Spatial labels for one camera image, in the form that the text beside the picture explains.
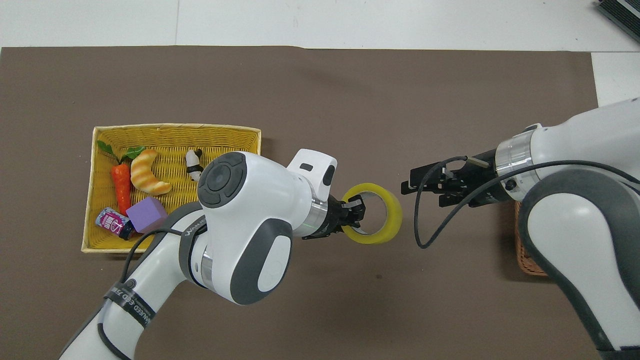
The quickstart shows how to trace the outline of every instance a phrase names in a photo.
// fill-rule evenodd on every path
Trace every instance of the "purple block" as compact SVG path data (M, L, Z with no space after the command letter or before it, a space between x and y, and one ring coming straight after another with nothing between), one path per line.
M127 210L127 216L139 233L147 233L161 227L167 218L162 204L155 197L147 197Z

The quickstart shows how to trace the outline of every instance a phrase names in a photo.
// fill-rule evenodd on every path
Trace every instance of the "white floor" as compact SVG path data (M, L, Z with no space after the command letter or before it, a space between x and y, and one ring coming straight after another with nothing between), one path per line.
M640 95L640 44L591 0L0 1L0 46L588 51L598 102Z

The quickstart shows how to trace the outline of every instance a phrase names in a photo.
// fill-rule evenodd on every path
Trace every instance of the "yellow basket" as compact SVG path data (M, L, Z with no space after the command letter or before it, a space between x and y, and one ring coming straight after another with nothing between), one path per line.
M91 149L91 177L84 218L82 252L129 252L140 235L123 240L95 224L98 214L106 207L118 211L115 187L111 180L113 157L99 150L97 140L111 145L113 152L122 156L129 147L145 146L155 149L158 156L152 171L158 180L172 185L172 190L156 196L167 213L179 206L197 201L197 182L186 172L184 156L187 151L202 149L200 164L206 167L214 158L230 151L248 151L260 154L262 133L259 129L231 125L208 124L140 124L104 126L93 129ZM131 204L150 195L131 186ZM152 241L146 239L136 252L143 252Z

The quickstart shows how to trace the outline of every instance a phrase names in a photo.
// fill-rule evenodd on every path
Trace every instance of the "croissant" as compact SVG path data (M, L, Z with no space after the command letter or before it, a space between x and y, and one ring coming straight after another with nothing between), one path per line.
M131 162L131 183L149 195L161 195L171 191L171 184L159 181L151 172L151 164L158 152L147 149Z

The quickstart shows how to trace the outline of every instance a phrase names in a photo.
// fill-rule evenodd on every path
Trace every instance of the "yellow tape roll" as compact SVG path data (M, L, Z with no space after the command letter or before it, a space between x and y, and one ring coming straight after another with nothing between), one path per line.
M343 226L342 230L344 233L353 241L361 244L380 244L391 240L398 233L400 225L402 224L402 208L400 207L400 202L397 197L380 185L364 183L349 189L349 191L344 194L342 201L348 201L350 197L358 194L363 195L363 197L366 195L375 195L382 199L387 208L387 219L385 220L385 224L382 225L382 228L373 234L367 234L351 226Z

